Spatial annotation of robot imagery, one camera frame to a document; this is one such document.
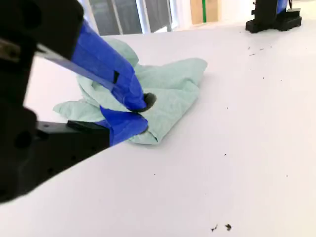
white table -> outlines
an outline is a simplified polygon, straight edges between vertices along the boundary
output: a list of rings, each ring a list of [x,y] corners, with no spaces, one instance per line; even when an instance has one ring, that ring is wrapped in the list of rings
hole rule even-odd
[[[205,59],[200,98],[161,145],[120,144],[1,205],[0,235],[316,236],[316,22],[119,38],[143,64]],[[36,59],[40,119],[80,97],[73,73]]]

microfiber cloth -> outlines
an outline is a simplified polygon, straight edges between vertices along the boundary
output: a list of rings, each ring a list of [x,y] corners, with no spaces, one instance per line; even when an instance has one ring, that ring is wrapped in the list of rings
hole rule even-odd
[[[149,129],[130,139],[140,144],[159,144],[175,123],[184,115],[199,95],[199,82],[207,63],[198,58],[186,59],[164,66],[142,66],[129,45],[109,37],[104,40],[122,55],[135,69],[144,93],[157,97],[154,106],[142,113]],[[58,104],[54,111],[69,120],[96,122],[103,120],[99,106],[117,111],[128,111],[99,83],[78,76],[83,99]]]

green pole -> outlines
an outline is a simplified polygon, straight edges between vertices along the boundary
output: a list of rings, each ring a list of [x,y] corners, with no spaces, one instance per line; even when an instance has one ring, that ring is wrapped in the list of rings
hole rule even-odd
[[[206,23],[206,0],[202,0],[203,3],[203,22]]]

dark debris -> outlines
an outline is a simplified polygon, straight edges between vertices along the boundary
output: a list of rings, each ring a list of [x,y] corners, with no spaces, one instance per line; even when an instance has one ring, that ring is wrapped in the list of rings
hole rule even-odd
[[[213,232],[214,230],[216,230],[217,229],[217,224],[216,224],[216,226],[213,228],[213,229],[211,229],[211,231]]]
[[[225,227],[227,228],[227,231],[230,231],[232,229],[232,226],[230,224],[227,224]]]

black rubber fingertip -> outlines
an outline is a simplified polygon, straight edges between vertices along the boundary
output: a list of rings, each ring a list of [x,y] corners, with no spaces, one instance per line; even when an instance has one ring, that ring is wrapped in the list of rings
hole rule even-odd
[[[144,100],[147,104],[146,110],[148,110],[155,104],[157,97],[152,93],[147,93],[144,95]]]
[[[157,100],[157,97],[154,94],[152,93],[144,94],[144,101],[147,106],[143,109],[133,110],[132,112],[143,113],[147,111],[148,109],[150,109],[155,104],[156,100]]]

